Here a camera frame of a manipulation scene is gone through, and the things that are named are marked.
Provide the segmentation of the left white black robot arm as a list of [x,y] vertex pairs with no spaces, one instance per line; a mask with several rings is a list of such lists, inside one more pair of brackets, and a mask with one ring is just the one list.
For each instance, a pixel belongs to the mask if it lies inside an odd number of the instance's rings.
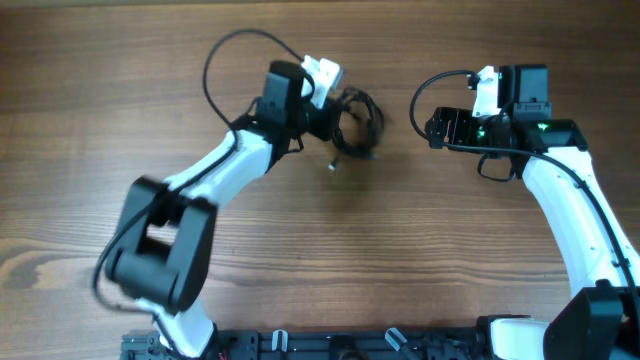
[[213,151],[161,182],[132,184],[104,271],[152,315],[171,357],[197,359],[212,347],[216,327],[199,294],[219,211],[290,153],[292,140],[329,138],[336,116],[328,95],[342,73],[326,58],[272,62],[255,110],[233,122]]

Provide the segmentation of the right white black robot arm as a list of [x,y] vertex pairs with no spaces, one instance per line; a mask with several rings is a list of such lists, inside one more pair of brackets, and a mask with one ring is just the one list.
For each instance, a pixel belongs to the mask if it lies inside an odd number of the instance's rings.
[[434,149],[506,158],[542,209],[560,250],[571,299],[550,322],[481,317],[486,359],[636,359],[639,254],[595,176],[577,124],[555,119],[544,65],[461,71],[470,110],[439,107],[416,132]]

